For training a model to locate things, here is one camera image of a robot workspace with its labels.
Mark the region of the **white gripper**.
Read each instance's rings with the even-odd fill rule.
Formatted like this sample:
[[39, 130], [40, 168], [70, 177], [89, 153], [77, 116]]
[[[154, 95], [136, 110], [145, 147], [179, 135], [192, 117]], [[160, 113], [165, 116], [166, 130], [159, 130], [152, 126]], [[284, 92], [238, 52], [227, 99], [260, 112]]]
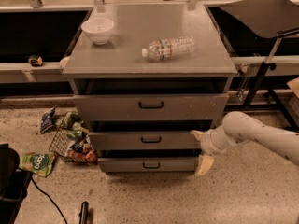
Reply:
[[214, 163], [214, 158], [212, 156], [223, 154], [224, 151], [219, 149], [212, 142], [212, 129], [206, 132], [200, 132], [196, 130], [191, 130], [192, 134], [200, 142], [200, 148], [205, 153], [199, 156], [198, 166], [195, 171], [197, 176], [205, 175]]

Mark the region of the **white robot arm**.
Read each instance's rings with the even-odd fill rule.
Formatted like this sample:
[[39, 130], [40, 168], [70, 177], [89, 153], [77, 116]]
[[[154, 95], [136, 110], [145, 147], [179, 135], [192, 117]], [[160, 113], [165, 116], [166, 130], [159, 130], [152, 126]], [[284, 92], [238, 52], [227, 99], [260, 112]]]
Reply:
[[222, 124], [205, 132], [190, 131], [200, 143], [197, 176], [205, 175], [214, 163], [214, 158], [232, 147], [255, 142], [299, 165], [299, 133], [267, 126], [259, 120], [239, 111], [226, 114]]

